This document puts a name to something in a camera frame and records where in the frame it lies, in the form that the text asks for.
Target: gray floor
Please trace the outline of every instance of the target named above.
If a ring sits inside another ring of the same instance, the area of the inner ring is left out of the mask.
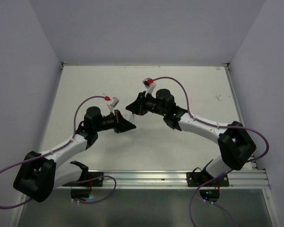
[[[94,190],[94,200],[108,190]],[[98,204],[71,203],[69,189],[57,189],[43,203],[32,201],[22,212],[19,227],[186,227],[191,190],[118,190]],[[221,191],[219,203],[233,215],[238,227],[271,227],[261,190]],[[195,199],[192,207],[199,227],[231,226],[217,207]]]

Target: red connector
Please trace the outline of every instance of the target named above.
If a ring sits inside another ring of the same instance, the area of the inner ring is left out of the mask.
[[[148,80],[147,80],[147,83],[148,83],[148,84],[152,84],[152,83],[153,83],[153,79],[148,79]]]

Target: white panel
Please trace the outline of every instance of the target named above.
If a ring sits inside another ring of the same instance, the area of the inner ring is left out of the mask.
[[[270,142],[270,151],[258,166],[267,171],[284,226],[284,0],[265,2],[231,63],[231,76],[245,124],[263,132]],[[254,138],[259,155],[264,143]]]
[[[118,67],[66,66],[62,73],[53,111],[45,135],[43,150],[64,141],[72,132],[72,120],[82,100],[94,95],[116,96],[117,108],[130,118],[125,107],[138,92],[144,91],[146,77],[171,76],[185,86],[191,110],[198,116],[217,122],[238,120],[230,87],[223,67]],[[168,88],[176,103],[186,108],[181,88],[171,80],[157,81],[156,89]],[[98,106],[109,114],[106,102],[91,100],[79,111],[77,124],[86,109]],[[212,141],[198,135],[170,129],[161,116],[148,113],[136,116],[137,129],[122,134],[112,130],[99,132],[99,139],[87,151],[71,160],[91,169],[172,170],[203,167],[220,152]]]
[[[30,0],[62,61],[221,65],[265,0]]]
[[[72,142],[65,148],[59,150],[58,152],[53,152],[53,150],[59,149],[60,147],[67,144],[70,140]],[[68,159],[73,157],[75,154],[78,154],[86,149],[87,140],[83,136],[75,135],[74,138],[69,137],[66,141],[63,141],[61,144],[56,145],[50,150],[41,152],[41,155],[45,155],[49,152],[52,154],[48,156],[48,159],[52,159],[56,163],[56,169],[58,169],[63,163]]]
[[[40,147],[60,63],[27,0],[0,0],[0,169]],[[0,175],[0,205],[14,205],[19,167]],[[0,210],[0,227],[12,210]]]
[[[194,115],[195,118],[205,121],[210,124],[217,124],[217,122],[210,121],[208,119],[201,118],[199,116]],[[227,126],[228,123],[221,123],[219,122],[220,126]],[[218,144],[218,138],[221,133],[224,133],[226,129],[218,129],[218,128],[213,128],[210,126],[207,126],[205,124],[202,124],[198,121],[194,121],[193,118],[189,116],[189,113],[184,114],[181,117],[181,120],[179,121],[179,126],[182,131],[188,131],[191,133],[196,133],[204,138],[207,138],[216,144]]]

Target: white wall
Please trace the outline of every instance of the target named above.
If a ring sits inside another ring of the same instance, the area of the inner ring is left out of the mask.
[[[284,226],[284,0],[265,2],[231,63],[231,76],[245,124],[270,141],[259,164]]]
[[[62,61],[230,62],[265,0],[30,0]]]
[[[27,0],[0,0],[0,169],[39,148],[59,61]],[[13,205],[18,168],[0,176],[0,204]],[[0,210],[0,227],[12,210]]]

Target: white table surface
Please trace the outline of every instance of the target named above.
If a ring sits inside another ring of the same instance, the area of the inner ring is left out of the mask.
[[[238,121],[224,67],[65,66],[42,150],[56,146],[71,135],[74,112],[87,97],[119,98],[117,109],[129,119],[131,113],[125,107],[145,90],[142,80],[161,76],[174,77],[183,83],[192,113],[217,122]],[[178,84],[159,80],[153,94],[160,88],[169,89],[177,105],[186,109]],[[77,124],[90,106],[98,106],[103,115],[109,114],[103,99],[92,99],[82,106]],[[96,170],[188,170],[203,168],[220,154],[215,143],[189,132],[172,130],[159,115],[135,116],[134,123],[137,129],[125,133],[99,132],[96,143],[70,161],[77,160]],[[251,169],[251,165],[246,164],[244,168]]]

